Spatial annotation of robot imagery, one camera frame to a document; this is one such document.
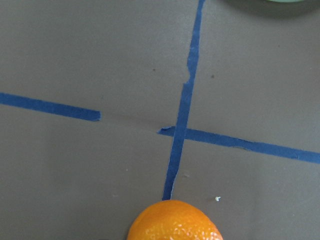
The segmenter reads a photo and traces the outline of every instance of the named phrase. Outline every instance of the blue tape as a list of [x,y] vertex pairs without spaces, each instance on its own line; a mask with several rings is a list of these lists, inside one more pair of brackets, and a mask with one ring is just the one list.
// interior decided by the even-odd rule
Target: blue tape
[[[162,128],[158,134],[173,137],[175,133],[175,127]],[[225,147],[242,148],[248,151],[278,156],[282,158],[295,159],[310,163],[320,164],[320,153],[313,151],[304,151],[300,149],[278,146],[263,142],[251,142],[243,139],[220,135],[216,133],[210,133],[205,131],[199,131],[194,129],[187,129],[185,139],[203,142],[208,144],[215,144]]]
[[194,90],[198,59],[199,59],[199,41],[200,41],[200,27],[202,18],[202,8],[205,0],[199,0],[196,17],[193,26],[192,39],[190,44],[189,56],[187,60],[187,67],[189,71],[189,80],[183,84],[181,93],[180,106],[176,128],[173,135],[173,143],[170,154],[168,170],[166,173],[166,180],[164,184],[162,200],[169,200],[172,197],[172,191],[175,179],[179,170],[180,159],[182,155],[182,148],[186,135],[187,123],[189,118],[192,93]]
[[0,104],[88,121],[99,121],[101,119],[99,111],[2,92],[0,92]]

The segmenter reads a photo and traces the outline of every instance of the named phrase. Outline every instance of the blue painter's tape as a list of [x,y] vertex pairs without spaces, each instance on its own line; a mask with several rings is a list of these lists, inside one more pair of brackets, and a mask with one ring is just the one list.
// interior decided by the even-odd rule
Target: blue painter's tape
[[[173,137],[174,132],[175,127],[172,126],[171,128],[162,128],[158,132],[158,134]],[[246,141],[243,139],[226,135],[220,135],[216,133],[210,133],[188,128],[186,130],[185,139],[225,147],[242,148],[256,153],[274,155],[282,158],[295,159],[320,164],[320,153],[318,152],[304,151],[300,149],[278,146],[263,142]]]
[[168,170],[166,173],[166,180],[164,184],[162,200],[171,199],[175,179],[179,170],[182,148],[184,146],[184,140],[185,140],[186,129],[188,124],[192,93],[194,89],[194,83],[195,83],[197,66],[198,66],[200,27],[201,27],[201,18],[202,18],[202,8],[204,6],[204,3],[205,3],[205,0],[199,0],[197,11],[196,11],[189,56],[187,60],[187,67],[188,67],[190,76],[189,76],[188,82],[183,85],[183,89],[181,93],[178,118],[177,118],[176,128],[173,135],[171,155],[170,155]]
[[88,121],[101,119],[99,111],[2,92],[0,92],[0,104]]

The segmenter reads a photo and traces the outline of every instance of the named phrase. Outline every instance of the gray surface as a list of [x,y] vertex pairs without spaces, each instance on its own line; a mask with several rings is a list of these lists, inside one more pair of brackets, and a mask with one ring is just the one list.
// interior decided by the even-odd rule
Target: gray surface
[[[188,126],[320,152],[319,6],[207,0]],[[123,240],[160,201],[196,7],[0,3],[0,92],[102,112],[0,105],[0,239]],[[186,141],[174,198],[226,240],[317,239],[319,183],[317,164]]]

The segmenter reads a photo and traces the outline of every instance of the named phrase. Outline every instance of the vertical blue tape line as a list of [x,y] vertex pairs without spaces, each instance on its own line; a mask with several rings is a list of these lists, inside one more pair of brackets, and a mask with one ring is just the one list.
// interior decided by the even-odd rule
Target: vertical blue tape line
[[[174,133],[174,126],[162,128],[158,132],[158,134],[171,137],[173,137]],[[185,133],[185,139],[224,147],[242,148],[260,154],[268,154],[287,159],[294,159],[314,164],[320,164],[320,153],[318,152],[305,151],[301,149],[295,149],[286,146],[278,146],[264,142],[252,142],[240,138],[220,135],[211,132],[205,132],[188,128]]]
[[164,184],[164,191],[162,200],[169,200],[172,197],[175,179],[179,170],[182,149],[184,146],[186,129],[188,124],[192,93],[194,90],[198,59],[199,59],[199,41],[200,28],[202,18],[202,8],[205,0],[199,0],[192,32],[192,39],[190,44],[189,56],[187,60],[187,67],[189,71],[189,80],[183,84],[181,93],[179,112],[176,122],[176,128],[173,136],[172,149],[168,170],[166,173],[166,180]]
[[100,111],[43,101],[25,96],[17,96],[3,92],[0,92],[0,104],[87,121],[99,121],[101,119]]

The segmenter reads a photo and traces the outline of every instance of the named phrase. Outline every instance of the orange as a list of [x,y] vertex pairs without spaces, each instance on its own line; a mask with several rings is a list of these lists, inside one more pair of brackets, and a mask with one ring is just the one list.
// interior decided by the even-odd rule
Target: orange
[[198,208],[179,200],[147,207],[133,222],[127,240],[223,240]]

